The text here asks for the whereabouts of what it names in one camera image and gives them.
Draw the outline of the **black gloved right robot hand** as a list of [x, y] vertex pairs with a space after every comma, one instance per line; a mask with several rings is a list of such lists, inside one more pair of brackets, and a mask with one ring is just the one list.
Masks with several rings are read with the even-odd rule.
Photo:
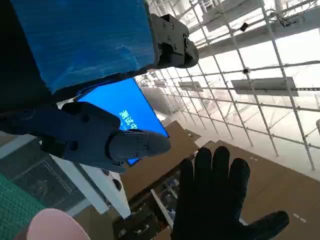
[[251, 171], [244, 159], [229, 160], [229, 150], [219, 146], [215, 152], [202, 147], [194, 161], [181, 162], [171, 239], [270, 240], [289, 224], [285, 211], [240, 222]]

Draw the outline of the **black left robot hand, blue tape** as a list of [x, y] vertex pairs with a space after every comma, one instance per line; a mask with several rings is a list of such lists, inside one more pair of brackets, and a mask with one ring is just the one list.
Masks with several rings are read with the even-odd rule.
[[40, 137], [43, 151], [116, 173], [171, 148], [164, 133], [131, 126], [89, 102], [90, 90], [151, 69], [199, 61], [189, 29], [144, 0], [3, 0], [0, 129]]

